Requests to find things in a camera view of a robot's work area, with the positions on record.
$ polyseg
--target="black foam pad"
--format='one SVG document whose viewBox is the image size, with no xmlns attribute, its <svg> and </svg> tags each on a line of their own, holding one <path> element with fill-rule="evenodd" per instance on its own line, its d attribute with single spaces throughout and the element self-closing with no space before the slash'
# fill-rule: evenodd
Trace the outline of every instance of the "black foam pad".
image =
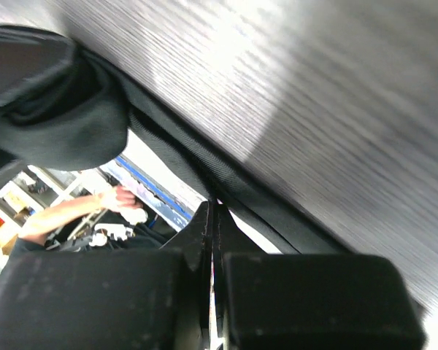
<svg viewBox="0 0 438 350">
<path fill-rule="evenodd" d="M 0 349 L 197 349 L 185 267 L 180 253 L 143 249 L 10 260 L 0 276 Z"/>
<path fill-rule="evenodd" d="M 233 349 L 420 350 L 401 275 L 381 257 L 228 254 Z"/>
</svg>

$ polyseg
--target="black fabric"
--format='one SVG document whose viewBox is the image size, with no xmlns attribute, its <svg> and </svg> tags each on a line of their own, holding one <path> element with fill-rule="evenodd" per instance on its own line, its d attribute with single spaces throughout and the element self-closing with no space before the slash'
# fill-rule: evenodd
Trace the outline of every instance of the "black fabric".
<svg viewBox="0 0 438 350">
<path fill-rule="evenodd" d="M 118 213 L 114 213 L 112 211 L 108 211 L 102 218 L 99 220 L 100 223 L 107 224 L 122 224 L 129 225 L 129 223 Z M 128 238 L 126 241 L 113 241 L 109 240 L 109 243 L 105 246 L 86 246 L 84 248 L 85 251 L 90 250 L 113 250 L 113 249 L 135 249 L 135 248 L 143 248 L 143 249 L 159 249 L 166 242 L 167 238 L 163 237 L 160 233 L 157 233 L 151 230 L 145 224 L 138 224 L 134 227 L 134 237 Z"/>
<path fill-rule="evenodd" d="M 15 259 L 28 252 L 45 251 L 44 246 L 27 241 L 26 239 L 17 238 L 12 252 L 9 254 L 10 259 Z"/>
<path fill-rule="evenodd" d="M 75 52 L 62 36 L 0 28 L 0 116 L 71 71 Z"/>
<path fill-rule="evenodd" d="M 38 166 L 63 170 L 100 166 L 123 150 L 131 111 L 131 129 L 181 180 L 208 200 L 221 199 L 282 252 L 349 252 L 103 58 L 80 49 L 72 72 L 78 77 L 66 75 L 50 89 L 55 103 L 41 113 L 34 116 L 32 107 L 45 98 L 34 96 L 19 117 L 0 118 L 1 149 Z M 85 85 L 97 91 L 83 102 L 81 95 L 68 94 L 82 84 L 79 77 L 86 77 Z M 80 104 L 59 104 L 56 96 Z M 49 110 L 55 116 L 45 113 Z"/>
<path fill-rule="evenodd" d="M 349 252 L 123 72 L 91 52 L 86 55 L 118 78 L 133 105 L 132 131 L 186 184 L 208 199 L 217 196 L 284 253 Z M 172 156 L 177 153 L 184 156 Z"/>
<path fill-rule="evenodd" d="M 10 38 L 19 41 L 25 36 L 42 39 L 40 44 L 52 54 L 56 49 L 48 46 L 62 40 L 73 50 L 71 59 L 64 61 L 65 69 L 59 69 L 63 63 L 52 56 L 47 65 L 53 66 L 24 79 L 24 86 L 0 94 L 0 149 L 35 166 L 67 171 L 94 168 L 119 155 L 126 145 L 128 115 L 117 82 L 81 57 L 81 48 L 68 39 L 23 27 L 0 28 L 3 32 L 7 38 L 0 36 L 0 48 Z M 20 43 L 25 49 L 34 44 Z M 10 70 L 9 65 L 2 70 Z"/>
</svg>

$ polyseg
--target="gray brushed metal surface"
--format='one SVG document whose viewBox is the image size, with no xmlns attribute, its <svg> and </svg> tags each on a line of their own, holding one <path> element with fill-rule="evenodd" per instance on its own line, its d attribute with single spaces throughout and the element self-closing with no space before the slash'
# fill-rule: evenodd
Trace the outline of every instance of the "gray brushed metal surface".
<svg viewBox="0 0 438 350">
<path fill-rule="evenodd" d="M 0 13 L 105 55 L 349 245 L 392 259 L 438 349 L 438 0 L 0 0 Z"/>
</svg>

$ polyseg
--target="person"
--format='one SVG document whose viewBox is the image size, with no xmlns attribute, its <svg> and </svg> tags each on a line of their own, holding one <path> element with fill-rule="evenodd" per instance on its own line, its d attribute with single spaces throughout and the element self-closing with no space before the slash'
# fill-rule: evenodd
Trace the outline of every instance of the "person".
<svg viewBox="0 0 438 350">
<path fill-rule="evenodd" d="M 45 242 L 48 235 L 55 229 L 64 226 L 73 220 L 83 217 L 99 209 L 109 209 L 115 213 L 124 209 L 138 209 L 142 204 L 136 201 L 135 195 L 122 186 L 115 186 L 106 192 L 97 195 L 86 195 L 52 206 L 40 211 L 28 218 L 21 231 L 10 258 L 17 257 L 26 252 L 45 250 Z M 138 244 L 158 248 L 165 243 L 161 235 L 148 233 L 148 237 L 140 237 Z"/>
</svg>

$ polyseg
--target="shelf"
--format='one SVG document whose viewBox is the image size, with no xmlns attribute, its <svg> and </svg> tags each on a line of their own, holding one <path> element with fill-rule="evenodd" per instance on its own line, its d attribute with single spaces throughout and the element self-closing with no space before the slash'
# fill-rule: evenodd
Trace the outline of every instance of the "shelf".
<svg viewBox="0 0 438 350">
<path fill-rule="evenodd" d="M 49 171 L 38 168 L 36 166 L 28 166 L 29 170 L 35 173 L 48 187 L 50 187 L 57 195 L 65 192 L 65 184 L 53 176 Z"/>
<path fill-rule="evenodd" d="M 54 205 L 53 203 L 55 203 L 55 201 L 58 199 L 58 195 L 53 192 L 53 190 L 49 189 L 47 191 L 45 191 L 44 193 L 32 193 L 32 196 L 34 196 L 34 198 L 39 201 L 40 203 L 42 203 L 44 205 L 45 208 Z"/>
<path fill-rule="evenodd" d="M 8 181 L 17 176 L 23 169 L 26 168 L 26 164 L 20 160 L 15 160 L 10 164 L 7 164 L 0 169 L 0 189 L 5 186 Z"/>
<path fill-rule="evenodd" d="M 10 181 L 8 186 L 14 194 L 16 194 L 21 200 L 23 200 L 30 208 L 34 209 L 34 211 L 42 211 L 44 210 L 44 206 L 39 201 L 33 198 L 32 194 L 27 190 L 24 190 L 21 186 L 16 184 L 14 181 Z"/>
<path fill-rule="evenodd" d="M 77 177 L 71 184 L 68 185 L 68 187 L 61 192 L 58 197 L 49 205 L 49 206 L 56 206 L 60 204 L 61 202 L 73 199 L 74 196 L 72 195 L 72 192 L 77 189 L 78 186 L 81 185 L 81 178 Z"/>
<path fill-rule="evenodd" d="M 55 169 L 45 169 L 46 172 L 56 178 L 65 188 L 71 184 L 77 176 L 73 174 L 73 171 L 63 171 Z"/>
</svg>

